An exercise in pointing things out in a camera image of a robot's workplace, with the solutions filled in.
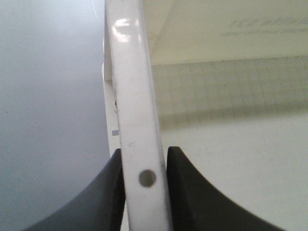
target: gray background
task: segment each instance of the gray background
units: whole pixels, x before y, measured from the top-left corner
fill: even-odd
[[[103,0],[0,0],[0,230],[57,210],[109,158]]]

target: small gray square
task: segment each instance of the small gray square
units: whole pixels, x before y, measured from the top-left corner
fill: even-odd
[[[119,130],[113,130],[112,131],[113,136],[118,136],[119,135]]]

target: circular hole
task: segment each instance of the circular hole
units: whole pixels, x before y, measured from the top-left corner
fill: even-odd
[[[150,188],[156,181],[156,175],[151,170],[144,170],[139,175],[139,182],[143,187]]]

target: grid paper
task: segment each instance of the grid paper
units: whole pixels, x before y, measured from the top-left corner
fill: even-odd
[[[308,109],[308,56],[153,66],[161,129]]]

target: white plastic strip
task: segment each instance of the white plastic strip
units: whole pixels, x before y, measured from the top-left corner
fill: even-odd
[[[130,230],[172,230],[166,170],[139,0],[108,0],[112,57]]]

